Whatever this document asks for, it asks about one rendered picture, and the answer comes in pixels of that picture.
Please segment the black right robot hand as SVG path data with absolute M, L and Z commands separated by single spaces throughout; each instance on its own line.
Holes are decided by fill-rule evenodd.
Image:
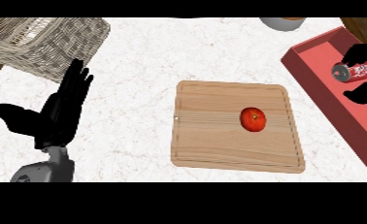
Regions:
M 367 62 L 367 44 L 356 44 L 347 51 L 343 63 L 353 67 L 356 64 L 365 64 Z M 367 104 L 367 82 L 344 93 L 344 96 L 360 105 Z

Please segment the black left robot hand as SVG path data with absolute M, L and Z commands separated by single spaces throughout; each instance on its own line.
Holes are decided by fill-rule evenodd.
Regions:
M 84 61 L 75 59 L 58 92 L 51 95 L 42 112 L 0 104 L 0 118 L 10 130 L 35 138 L 36 149 L 66 146 L 72 142 L 92 80 Z

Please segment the red soda can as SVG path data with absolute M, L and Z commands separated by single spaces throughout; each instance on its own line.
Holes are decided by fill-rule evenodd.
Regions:
M 356 64 L 351 67 L 348 67 L 344 63 L 338 63 L 332 69 L 332 76 L 338 81 L 344 83 L 351 83 L 359 80 L 366 80 L 367 79 L 367 63 Z

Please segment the red cardboard box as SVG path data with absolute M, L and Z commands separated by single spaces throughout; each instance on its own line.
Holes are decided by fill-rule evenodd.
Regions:
M 344 83 L 332 73 L 354 44 L 360 41 L 341 26 L 291 47 L 282 62 L 367 166 L 367 105 L 344 96 L 366 80 Z

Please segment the wooden cutting board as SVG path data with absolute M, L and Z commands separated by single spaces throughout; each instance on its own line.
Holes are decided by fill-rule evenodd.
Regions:
M 266 114 L 251 132 L 242 111 Z M 306 161 L 289 92 L 280 84 L 184 80 L 177 86 L 172 164 L 183 167 L 301 173 Z

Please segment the brown wooden object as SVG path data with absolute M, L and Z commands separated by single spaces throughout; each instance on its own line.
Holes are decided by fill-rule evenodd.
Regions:
M 367 17 L 344 17 L 344 27 L 363 44 L 367 44 Z

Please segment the grey round pot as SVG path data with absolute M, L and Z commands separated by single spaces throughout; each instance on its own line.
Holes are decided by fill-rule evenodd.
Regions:
M 274 30 L 288 32 L 300 29 L 306 18 L 263 17 L 261 21 Z

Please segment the wicker basket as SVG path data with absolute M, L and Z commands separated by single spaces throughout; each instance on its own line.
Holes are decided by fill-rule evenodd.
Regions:
M 0 17 L 0 64 L 61 82 L 75 58 L 88 65 L 110 31 L 101 17 Z

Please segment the red tomato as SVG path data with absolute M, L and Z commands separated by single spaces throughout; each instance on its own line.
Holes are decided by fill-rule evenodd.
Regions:
M 240 121 L 249 132 L 261 132 L 267 124 L 264 111 L 258 108 L 245 108 L 240 114 Z

